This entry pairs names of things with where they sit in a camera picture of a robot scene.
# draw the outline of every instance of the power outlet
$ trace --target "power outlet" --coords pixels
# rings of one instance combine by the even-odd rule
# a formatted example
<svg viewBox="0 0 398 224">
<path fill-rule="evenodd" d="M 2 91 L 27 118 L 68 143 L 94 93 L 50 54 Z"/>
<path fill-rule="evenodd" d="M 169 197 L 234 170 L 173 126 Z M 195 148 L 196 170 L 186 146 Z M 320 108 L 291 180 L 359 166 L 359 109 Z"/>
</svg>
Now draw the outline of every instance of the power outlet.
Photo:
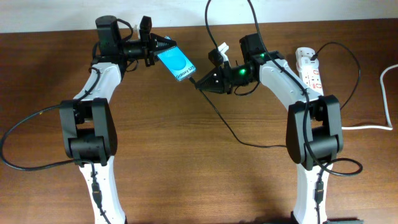
<svg viewBox="0 0 398 224">
<path fill-rule="evenodd" d="M 309 47 L 300 47 L 296 50 L 296 67 L 303 82 L 312 90 L 323 95 L 323 87 L 319 74 L 319 60 L 311 61 L 315 51 Z"/>
</svg>

